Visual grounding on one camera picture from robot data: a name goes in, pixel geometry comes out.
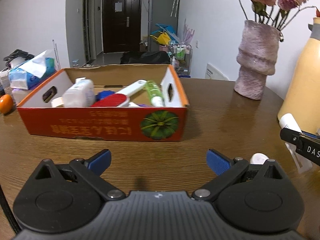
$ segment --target door frame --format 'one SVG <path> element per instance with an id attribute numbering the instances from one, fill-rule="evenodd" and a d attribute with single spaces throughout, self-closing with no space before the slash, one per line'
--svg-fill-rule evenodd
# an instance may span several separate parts
<path id="1" fill-rule="evenodd" d="M 139 2 L 139 14 L 140 14 L 140 27 L 139 27 L 139 32 L 140 32 L 140 41 L 141 41 L 141 6 L 142 6 L 142 0 L 140 0 Z M 101 13 L 101 17 L 102 17 L 102 49 L 103 49 L 103 53 L 109 53 L 109 52 L 105 52 L 105 48 L 104 48 L 104 34 L 103 34 L 103 26 L 104 26 L 104 19 L 105 19 L 105 8 L 104 8 L 104 0 L 102 0 L 102 13 Z"/>
<path id="2" fill-rule="evenodd" d="M 96 33 L 95 33 L 95 0 L 88 0 L 88 7 L 89 7 L 88 17 L 89 17 L 90 54 L 91 54 L 91 60 L 95 60 L 97 59 Z"/>

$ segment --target green pumpkin picture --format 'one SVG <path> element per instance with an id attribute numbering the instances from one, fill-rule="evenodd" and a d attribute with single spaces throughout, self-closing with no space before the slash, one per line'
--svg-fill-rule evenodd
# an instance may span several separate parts
<path id="1" fill-rule="evenodd" d="M 171 137 L 179 127 L 179 117 L 169 111 L 148 114 L 140 123 L 142 133 L 153 140 Z"/>

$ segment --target yellow vase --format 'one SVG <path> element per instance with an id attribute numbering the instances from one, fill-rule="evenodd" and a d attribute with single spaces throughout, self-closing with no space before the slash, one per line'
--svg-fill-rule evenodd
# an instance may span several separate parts
<path id="1" fill-rule="evenodd" d="M 301 130 L 316 133 L 320 128 L 320 18 L 314 18 L 312 34 L 278 113 L 278 120 L 291 113 Z"/>

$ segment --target doorway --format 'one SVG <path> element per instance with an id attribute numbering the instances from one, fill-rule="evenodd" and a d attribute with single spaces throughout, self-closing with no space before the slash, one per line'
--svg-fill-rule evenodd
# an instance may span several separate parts
<path id="1" fill-rule="evenodd" d="M 102 0 L 103 52 L 140 51 L 142 0 Z"/>
<path id="2" fill-rule="evenodd" d="M 83 39 L 87 64 L 97 58 L 94 29 L 94 0 L 83 0 Z"/>

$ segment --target textured ceramic vase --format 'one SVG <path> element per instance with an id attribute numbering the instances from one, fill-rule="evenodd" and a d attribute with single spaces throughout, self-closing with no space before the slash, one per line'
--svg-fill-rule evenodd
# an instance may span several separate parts
<path id="1" fill-rule="evenodd" d="M 241 65 L 235 91 L 261 100 L 267 76 L 275 73 L 280 32 L 266 24 L 245 21 L 237 62 Z"/>
<path id="2" fill-rule="evenodd" d="M 290 113 L 301 130 L 316 133 L 320 127 L 320 17 L 313 19 L 310 39 L 305 45 L 278 113 Z"/>

